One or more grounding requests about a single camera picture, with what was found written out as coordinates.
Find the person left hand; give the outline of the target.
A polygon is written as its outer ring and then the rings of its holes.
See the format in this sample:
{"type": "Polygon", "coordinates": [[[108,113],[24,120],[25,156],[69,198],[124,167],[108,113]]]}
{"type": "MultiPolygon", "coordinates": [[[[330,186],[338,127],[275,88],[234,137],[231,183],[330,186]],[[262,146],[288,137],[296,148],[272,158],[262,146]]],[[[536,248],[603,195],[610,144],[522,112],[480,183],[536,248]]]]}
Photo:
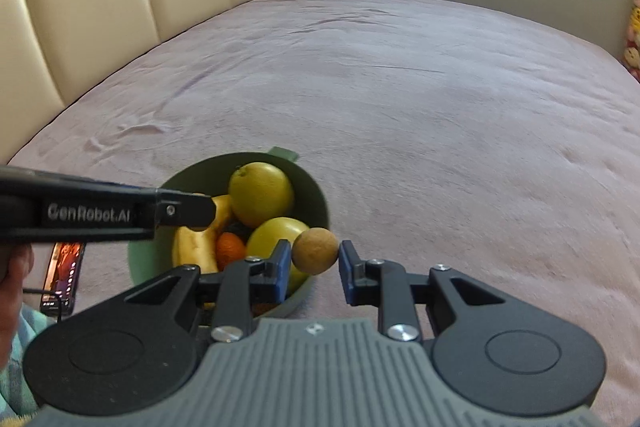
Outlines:
{"type": "Polygon", "coordinates": [[[30,245],[13,246],[10,249],[6,275],[1,281],[0,308],[0,365],[4,369],[8,364],[13,338],[17,332],[23,303],[23,284],[34,267],[34,252],[30,245]]]}

